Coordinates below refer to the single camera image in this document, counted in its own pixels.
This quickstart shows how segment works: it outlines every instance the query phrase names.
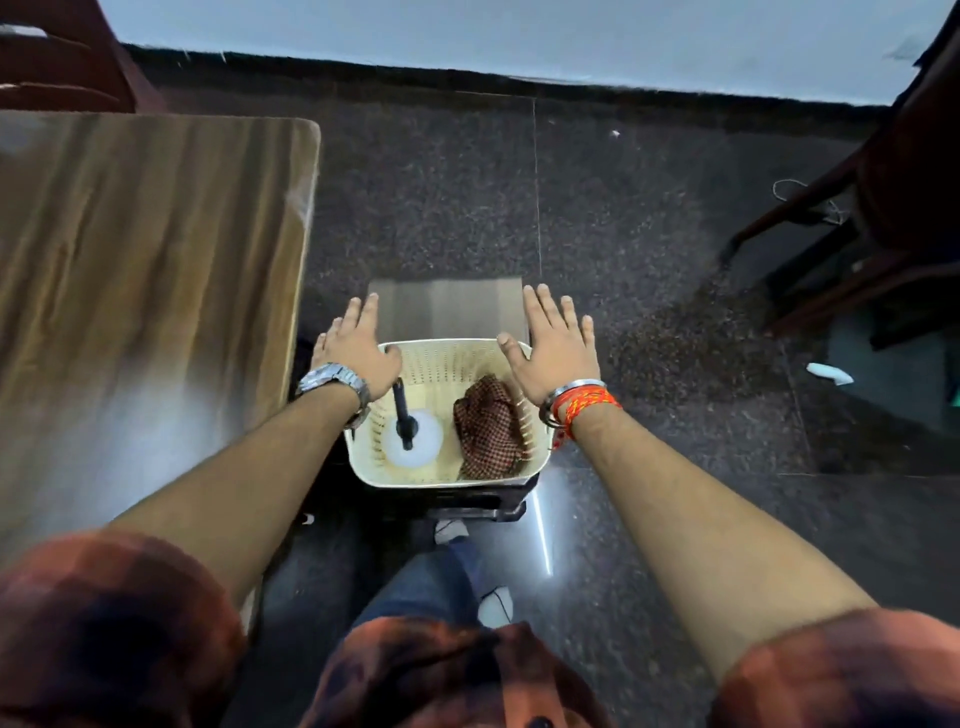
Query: orange thread bracelet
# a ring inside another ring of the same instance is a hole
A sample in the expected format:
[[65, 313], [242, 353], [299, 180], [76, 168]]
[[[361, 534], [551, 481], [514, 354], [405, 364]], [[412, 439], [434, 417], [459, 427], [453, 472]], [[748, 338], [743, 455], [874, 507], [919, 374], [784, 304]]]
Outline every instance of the orange thread bracelet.
[[[565, 404], [567, 404], [566, 412], [564, 413], [564, 436], [570, 438], [571, 440], [576, 440], [573, 436], [573, 421], [577, 416], [587, 409], [592, 404], [613, 404], [620, 409], [623, 409], [623, 406], [618, 402], [613, 395], [607, 390], [606, 387], [597, 386], [595, 384], [588, 384], [583, 387], [577, 387], [576, 389], [570, 389], [557, 397], [557, 400], [553, 403], [553, 416], [559, 421], [560, 420], [560, 409]], [[555, 441], [555, 447], [558, 447], [559, 444], [563, 442], [562, 437], [558, 437]]]

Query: white wall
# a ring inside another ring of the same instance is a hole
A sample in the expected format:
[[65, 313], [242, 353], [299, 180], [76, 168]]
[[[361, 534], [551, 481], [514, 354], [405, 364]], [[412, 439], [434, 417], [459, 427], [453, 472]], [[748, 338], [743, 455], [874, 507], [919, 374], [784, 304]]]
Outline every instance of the white wall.
[[952, 0], [101, 0], [125, 42], [888, 104]]

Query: dark wooden chair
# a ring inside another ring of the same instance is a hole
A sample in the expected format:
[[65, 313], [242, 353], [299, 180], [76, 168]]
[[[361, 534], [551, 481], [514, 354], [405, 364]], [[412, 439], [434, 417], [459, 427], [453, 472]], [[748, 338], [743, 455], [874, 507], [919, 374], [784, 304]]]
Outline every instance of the dark wooden chair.
[[[806, 251], [766, 279], [778, 305], [774, 335], [821, 325], [837, 313], [923, 279], [960, 277], [960, 3], [917, 61], [920, 73], [864, 145], [823, 177], [733, 236], [729, 264], [747, 241], [775, 225], [808, 218], [811, 210], [853, 187], [854, 210]], [[876, 252], [855, 272], [817, 290], [795, 291], [814, 268], [864, 236]], [[950, 316], [929, 315], [923, 326], [879, 336], [875, 345], [903, 340]]]
[[97, 0], [0, 0], [0, 109], [164, 112]]

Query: forearm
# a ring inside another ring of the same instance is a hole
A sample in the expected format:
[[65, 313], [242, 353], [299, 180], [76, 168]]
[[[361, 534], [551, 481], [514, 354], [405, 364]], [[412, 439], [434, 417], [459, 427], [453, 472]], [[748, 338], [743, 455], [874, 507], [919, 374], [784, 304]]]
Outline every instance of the forearm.
[[310, 392], [120, 515], [206, 566], [239, 603], [266, 569], [357, 407], [348, 387]]
[[874, 601], [820, 551], [612, 405], [574, 434], [720, 679], [753, 644]]

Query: metal watch strap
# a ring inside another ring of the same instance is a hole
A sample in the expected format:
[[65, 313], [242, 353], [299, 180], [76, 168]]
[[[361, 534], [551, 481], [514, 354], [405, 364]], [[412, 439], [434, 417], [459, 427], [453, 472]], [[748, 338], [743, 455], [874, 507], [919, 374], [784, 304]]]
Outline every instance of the metal watch strap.
[[564, 392], [569, 392], [571, 389], [576, 389], [577, 387], [587, 387], [587, 386], [597, 386], [604, 387], [606, 389], [607, 382], [603, 379], [574, 379], [569, 384], [565, 384], [563, 387], [557, 387], [553, 392], [546, 396], [546, 399], [543, 400], [543, 404], [540, 405], [540, 421], [548, 427], [553, 429], [562, 429], [563, 424], [558, 422], [553, 417], [553, 403], [557, 401], [559, 397]]
[[345, 384], [356, 392], [357, 398], [360, 400], [360, 407], [357, 409], [356, 414], [347, 422], [347, 427], [355, 429], [363, 423], [367, 418], [367, 413], [370, 411], [370, 387], [367, 386], [367, 381], [350, 367], [328, 362], [317, 367], [317, 369], [307, 372], [303, 376], [303, 379], [297, 384], [296, 396], [299, 397], [306, 392], [329, 384], [331, 381]]

